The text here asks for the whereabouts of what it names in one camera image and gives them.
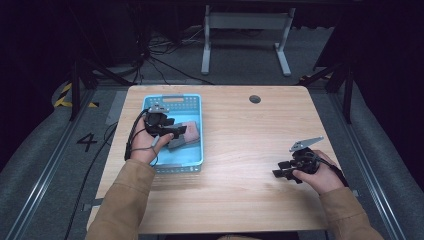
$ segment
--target blue plastic basket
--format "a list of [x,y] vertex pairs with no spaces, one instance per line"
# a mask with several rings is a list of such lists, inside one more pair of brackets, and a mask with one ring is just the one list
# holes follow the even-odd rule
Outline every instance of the blue plastic basket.
[[199,172],[203,163],[202,101],[199,94],[148,95],[144,98],[143,109],[155,104],[169,108],[168,118],[175,124],[196,121],[200,141],[175,149],[163,147],[154,165],[157,173]]

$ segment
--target round hole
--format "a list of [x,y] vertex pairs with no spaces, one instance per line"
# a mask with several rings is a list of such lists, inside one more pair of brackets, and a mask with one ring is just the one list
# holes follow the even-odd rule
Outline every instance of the round hole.
[[261,98],[260,98],[259,96],[256,96],[256,95],[252,95],[252,96],[250,96],[250,97],[249,97],[249,100],[250,100],[252,103],[255,103],[255,104],[257,104],[257,103],[260,103],[260,102],[261,102]]

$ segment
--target black strap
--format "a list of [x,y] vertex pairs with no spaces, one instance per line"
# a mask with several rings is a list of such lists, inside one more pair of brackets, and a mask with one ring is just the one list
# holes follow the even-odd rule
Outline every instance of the black strap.
[[333,165],[333,164],[325,161],[322,158],[318,158],[318,161],[320,161],[320,162],[326,164],[327,166],[329,166],[330,169],[333,170],[333,172],[337,175],[337,177],[339,177],[340,181],[342,181],[343,185],[345,187],[349,187],[349,184],[347,183],[347,180],[346,180],[345,176],[343,175],[342,170],[340,170],[338,167],[336,167],[335,165]]
[[137,127],[138,121],[143,117],[145,113],[147,113],[148,109],[144,109],[141,111],[141,113],[138,115],[137,119],[134,121],[133,127],[131,129],[130,135],[128,136],[128,141],[125,147],[125,155],[124,160],[127,161],[131,157],[131,149],[132,149],[132,141],[134,140],[134,132],[135,128]]

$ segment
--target table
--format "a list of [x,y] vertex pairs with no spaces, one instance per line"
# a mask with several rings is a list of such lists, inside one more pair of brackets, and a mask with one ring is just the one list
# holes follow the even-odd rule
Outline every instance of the table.
[[[318,194],[306,183],[277,179],[297,140],[337,162],[302,86],[133,86],[128,90],[96,198],[103,198],[124,165],[125,143],[145,95],[202,97],[201,172],[157,174],[140,225],[143,234],[316,230],[327,227]],[[249,97],[257,95],[260,103]],[[98,208],[93,208],[87,227]]]

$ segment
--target yellow tape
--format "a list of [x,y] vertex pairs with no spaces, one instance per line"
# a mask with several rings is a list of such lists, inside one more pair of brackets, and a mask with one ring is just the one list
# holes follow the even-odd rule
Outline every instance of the yellow tape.
[[[59,98],[55,102],[55,107],[72,107],[72,102],[65,102],[65,97],[68,94],[69,90],[72,88],[72,83],[68,82],[66,86],[63,88],[62,92],[59,95]],[[91,102],[88,107],[99,107],[98,102]]]

